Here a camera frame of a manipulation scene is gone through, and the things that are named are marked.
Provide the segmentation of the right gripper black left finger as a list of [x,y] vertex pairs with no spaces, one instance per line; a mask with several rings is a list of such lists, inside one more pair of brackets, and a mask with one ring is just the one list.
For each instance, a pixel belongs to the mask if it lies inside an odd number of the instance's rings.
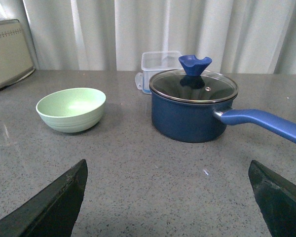
[[82,159],[38,194],[0,220],[0,237],[69,237],[88,177]]

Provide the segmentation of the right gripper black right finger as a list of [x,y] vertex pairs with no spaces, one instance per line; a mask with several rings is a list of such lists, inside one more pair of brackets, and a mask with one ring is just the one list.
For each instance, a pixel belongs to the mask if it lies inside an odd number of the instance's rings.
[[296,237],[296,185],[256,160],[248,176],[270,234]]

